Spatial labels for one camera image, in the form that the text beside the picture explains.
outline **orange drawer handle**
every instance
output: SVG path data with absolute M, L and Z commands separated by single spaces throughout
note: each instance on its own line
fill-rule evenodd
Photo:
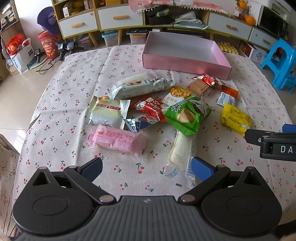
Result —
M 270 45 L 270 42 L 265 39 L 263 39 L 263 42 Z
M 81 27 L 84 23 L 78 23 L 71 26 L 71 28 L 78 28 Z
M 229 29 L 232 29 L 232 30 L 234 30 L 234 31 L 237 31 L 237 28 L 236 28 L 236 27 L 230 26 L 230 25 L 228 25 L 228 24 L 226 24 L 226 27 L 229 28 Z
M 122 16 L 115 16 L 113 17 L 114 20 L 120 20 L 120 19 L 126 19 L 128 18 L 128 15 L 122 15 Z

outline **green chip bag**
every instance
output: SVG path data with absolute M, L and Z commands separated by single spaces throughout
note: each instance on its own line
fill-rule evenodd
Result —
M 200 122 L 211 113 L 211 108 L 197 96 L 190 96 L 172 106 L 165 113 L 166 121 L 185 136 L 196 134 Z

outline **cabinet drawer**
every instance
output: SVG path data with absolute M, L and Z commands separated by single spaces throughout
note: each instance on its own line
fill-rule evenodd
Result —
M 102 30 L 143 25 L 142 13 L 133 13 L 128 5 L 99 9 L 98 13 Z
M 260 31 L 259 29 L 253 28 L 249 41 L 270 50 L 277 42 L 277 39 Z
M 215 13 L 210 14 L 208 26 L 210 29 L 231 34 L 245 40 L 248 40 L 252 29 L 247 24 Z
M 60 21 L 59 25 L 64 38 L 98 29 L 94 11 L 67 18 Z

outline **cherry print tablecloth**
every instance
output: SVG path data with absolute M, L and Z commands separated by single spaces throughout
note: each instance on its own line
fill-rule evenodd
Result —
M 87 124 L 93 95 L 105 96 L 106 85 L 146 71 L 142 67 L 144 45 L 115 46 L 76 53 L 66 58 L 54 75 L 32 117 L 19 158 L 14 200 L 38 167 L 62 171 L 69 165 L 81 166 L 95 156 L 103 159 L 103 172 L 96 185 L 119 198 L 121 195 L 174 195 L 178 197 L 194 183 L 176 186 L 167 180 L 164 167 L 174 142 L 174 128 L 157 123 L 146 129 L 147 144 L 142 158 L 128 153 L 91 148 L 86 145 L 92 126 Z M 252 117 L 253 128 L 281 131 L 291 123 L 278 95 L 258 68 L 244 57 L 226 54 L 233 70 L 227 85 L 240 91 L 236 106 Z M 154 70 L 160 77 L 186 87 L 193 74 Z M 160 99 L 166 93 L 154 94 Z M 259 147 L 221 125 L 222 106 L 216 104 L 220 92 L 205 97 L 213 109 L 197 134 L 197 155 L 212 165 L 225 164 L 242 171 L 256 167 L 284 212 L 296 204 L 296 164 L 261 159 Z

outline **pink box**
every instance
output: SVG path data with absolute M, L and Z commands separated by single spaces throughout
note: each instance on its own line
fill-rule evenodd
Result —
M 231 66 L 218 45 L 192 35 L 149 32 L 143 67 L 217 77 L 227 80 Z

